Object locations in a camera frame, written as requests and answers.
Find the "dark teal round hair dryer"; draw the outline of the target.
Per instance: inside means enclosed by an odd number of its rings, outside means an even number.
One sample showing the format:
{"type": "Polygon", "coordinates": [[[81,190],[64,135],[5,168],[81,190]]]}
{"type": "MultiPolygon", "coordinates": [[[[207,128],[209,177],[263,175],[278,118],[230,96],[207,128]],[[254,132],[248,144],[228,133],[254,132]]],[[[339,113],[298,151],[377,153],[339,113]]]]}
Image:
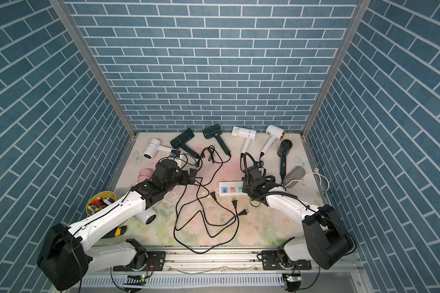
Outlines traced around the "dark teal round hair dryer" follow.
{"type": "Polygon", "coordinates": [[[279,174],[282,180],[284,180],[286,176],[286,168],[287,168],[287,155],[293,147],[293,143],[289,139],[284,139],[279,148],[277,149],[277,155],[280,157],[280,170],[279,174]]]}

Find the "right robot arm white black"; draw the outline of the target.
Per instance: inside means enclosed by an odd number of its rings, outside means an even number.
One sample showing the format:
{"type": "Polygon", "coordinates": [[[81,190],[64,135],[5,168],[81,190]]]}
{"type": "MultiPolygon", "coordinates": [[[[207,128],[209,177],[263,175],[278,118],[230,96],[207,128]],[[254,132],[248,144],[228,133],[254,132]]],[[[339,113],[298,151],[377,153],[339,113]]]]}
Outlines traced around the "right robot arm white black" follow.
{"type": "Polygon", "coordinates": [[[303,241],[291,238],[278,248],[279,262],[283,266],[290,267],[295,261],[310,258],[321,268],[329,269],[355,248],[351,234],[342,226],[332,206],[302,201],[263,178],[243,177],[243,192],[302,225],[303,241]]]}

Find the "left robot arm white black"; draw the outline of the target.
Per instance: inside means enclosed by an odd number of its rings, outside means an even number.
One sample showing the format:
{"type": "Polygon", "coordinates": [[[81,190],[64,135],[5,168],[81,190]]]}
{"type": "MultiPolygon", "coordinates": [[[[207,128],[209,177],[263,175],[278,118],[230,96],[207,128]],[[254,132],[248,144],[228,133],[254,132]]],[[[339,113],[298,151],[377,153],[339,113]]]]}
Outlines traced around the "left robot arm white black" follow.
{"type": "Polygon", "coordinates": [[[140,269],[146,249],[138,241],[95,248],[95,243],[133,216],[161,201],[178,185],[196,182],[197,169],[182,170],[171,159],[155,166],[153,175],[133,186],[121,199],[79,222],[51,227],[44,238],[37,265],[59,291],[79,283],[88,273],[116,266],[140,269]]]}

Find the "white multicolour power strip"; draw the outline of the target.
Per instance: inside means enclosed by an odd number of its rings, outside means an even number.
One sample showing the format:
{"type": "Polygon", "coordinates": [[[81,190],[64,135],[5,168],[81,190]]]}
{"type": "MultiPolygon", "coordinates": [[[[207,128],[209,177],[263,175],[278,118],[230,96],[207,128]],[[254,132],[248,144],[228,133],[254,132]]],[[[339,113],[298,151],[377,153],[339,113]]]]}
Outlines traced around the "white multicolour power strip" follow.
{"type": "Polygon", "coordinates": [[[217,192],[221,197],[247,196],[243,191],[242,181],[221,181],[219,182],[217,192]]]}

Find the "dark green slim hair dryer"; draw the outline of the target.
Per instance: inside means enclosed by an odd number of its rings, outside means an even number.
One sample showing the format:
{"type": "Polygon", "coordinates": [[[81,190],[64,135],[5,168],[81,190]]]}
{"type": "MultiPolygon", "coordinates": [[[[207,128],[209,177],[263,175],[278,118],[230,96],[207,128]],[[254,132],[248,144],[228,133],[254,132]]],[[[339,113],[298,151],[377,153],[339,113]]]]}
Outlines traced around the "dark green slim hair dryer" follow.
{"type": "Polygon", "coordinates": [[[173,149],[182,149],[183,151],[187,152],[195,159],[200,159],[199,154],[197,154],[194,150],[192,150],[187,146],[187,142],[191,140],[193,137],[194,137],[194,133],[190,128],[188,128],[180,135],[178,135],[176,138],[172,139],[170,141],[170,144],[173,149]]]}

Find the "pink hair dryer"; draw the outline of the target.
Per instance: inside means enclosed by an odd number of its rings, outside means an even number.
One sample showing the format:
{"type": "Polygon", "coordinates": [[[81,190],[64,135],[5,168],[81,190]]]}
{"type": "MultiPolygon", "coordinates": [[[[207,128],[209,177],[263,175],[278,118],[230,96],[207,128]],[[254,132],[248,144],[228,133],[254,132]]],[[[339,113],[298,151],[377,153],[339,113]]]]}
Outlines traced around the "pink hair dryer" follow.
{"type": "Polygon", "coordinates": [[[141,183],[147,179],[150,179],[154,171],[149,168],[144,168],[139,172],[137,183],[141,183]]]}

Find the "grey oval pad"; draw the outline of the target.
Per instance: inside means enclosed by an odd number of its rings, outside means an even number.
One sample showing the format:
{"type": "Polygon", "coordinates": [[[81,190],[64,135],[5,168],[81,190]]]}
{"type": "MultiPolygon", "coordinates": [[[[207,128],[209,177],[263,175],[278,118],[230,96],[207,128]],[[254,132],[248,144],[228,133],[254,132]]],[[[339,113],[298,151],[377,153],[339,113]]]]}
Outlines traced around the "grey oval pad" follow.
{"type": "Polygon", "coordinates": [[[297,183],[304,183],[303,177],[306,170],[302,166],[296,166],[282,181],[285,188],[293,188],[297,183]]]}

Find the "white boxy hair dryer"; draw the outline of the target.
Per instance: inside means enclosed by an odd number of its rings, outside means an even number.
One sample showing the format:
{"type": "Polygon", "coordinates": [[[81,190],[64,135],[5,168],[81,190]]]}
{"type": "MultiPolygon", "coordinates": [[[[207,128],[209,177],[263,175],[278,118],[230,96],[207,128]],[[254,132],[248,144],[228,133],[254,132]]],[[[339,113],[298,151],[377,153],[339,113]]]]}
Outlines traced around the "white boxy hair dryer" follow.
{"type": "Polygon", "coordinates": [[[245,139],[242,150],[240,151],[241,157],[243,157],[244,154],[248,151],[248,148],[251,142],[255,139],[256,134],[257,134],[256,130],[253,129],[241,128],[238,126],[233,127],[232,135],[235,137],[241,137],[245,139]]]}

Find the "dark green boxy hair dryer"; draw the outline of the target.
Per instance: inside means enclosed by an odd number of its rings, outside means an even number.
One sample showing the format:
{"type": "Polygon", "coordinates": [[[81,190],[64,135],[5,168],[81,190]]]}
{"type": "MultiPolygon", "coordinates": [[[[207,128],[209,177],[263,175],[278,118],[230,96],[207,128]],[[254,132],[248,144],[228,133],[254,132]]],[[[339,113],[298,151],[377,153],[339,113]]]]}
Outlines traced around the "dark green boxy hair dryer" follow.
{"type": "Polygon", "coordinates": [[[221,138],[222,129],[219,124],[211,125],[203,130],[203,135],[206,139],[212,139],[215,138],[220,145],[220,147],[223,149],[225,154],[227,156],[231,156],[231,151],[225,144],[225,142],[221,138]]]}

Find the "black yellow utility knife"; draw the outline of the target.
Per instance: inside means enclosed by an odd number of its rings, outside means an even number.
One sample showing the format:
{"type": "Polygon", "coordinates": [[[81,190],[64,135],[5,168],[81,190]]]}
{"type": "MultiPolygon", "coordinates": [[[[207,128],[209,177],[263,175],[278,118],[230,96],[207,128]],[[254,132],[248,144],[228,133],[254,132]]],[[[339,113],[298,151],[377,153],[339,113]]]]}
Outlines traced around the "black yellow utility knife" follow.
{"type": "Polygon", "coordinates": [[[121,235],[124,235],[127,232],[127,226],[120,226],[117,227],[113,230],[111,230],[106,236],[105,238],[115,238],[121,235]]]}

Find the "yellow cup with small items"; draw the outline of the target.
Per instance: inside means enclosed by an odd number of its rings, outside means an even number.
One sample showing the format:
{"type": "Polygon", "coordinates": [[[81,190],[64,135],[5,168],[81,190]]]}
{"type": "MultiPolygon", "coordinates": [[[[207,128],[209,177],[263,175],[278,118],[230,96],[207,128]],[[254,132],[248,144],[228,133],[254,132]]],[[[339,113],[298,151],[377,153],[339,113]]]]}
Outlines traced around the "yellow cup with small items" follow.
{"type": "Polygon", "coordinates": [[[94,195],[86,206],[86,213],[88,216],[92,216],[97,212],[105,209],[109,205],[112,205],[116,201],[116,196],[111,191],[104,191],[94,195]]]}

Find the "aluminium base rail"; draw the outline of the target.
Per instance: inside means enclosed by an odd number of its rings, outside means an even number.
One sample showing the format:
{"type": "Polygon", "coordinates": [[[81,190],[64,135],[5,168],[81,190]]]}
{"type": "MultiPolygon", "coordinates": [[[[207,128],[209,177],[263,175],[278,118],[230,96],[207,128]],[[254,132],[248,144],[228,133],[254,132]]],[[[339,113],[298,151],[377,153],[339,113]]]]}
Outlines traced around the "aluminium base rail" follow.
{"type": "Polygon", "coordinates": [[[69,292],[147,293],[200,288],[272,288],[297,293],[370,293],[363,265],[351,254],[326,270],[311,260],[281,265],[272,248],[212,250],[203,255],[169,247],[152,251],[149,269],[104,269],[90,273],[69,292]]]}

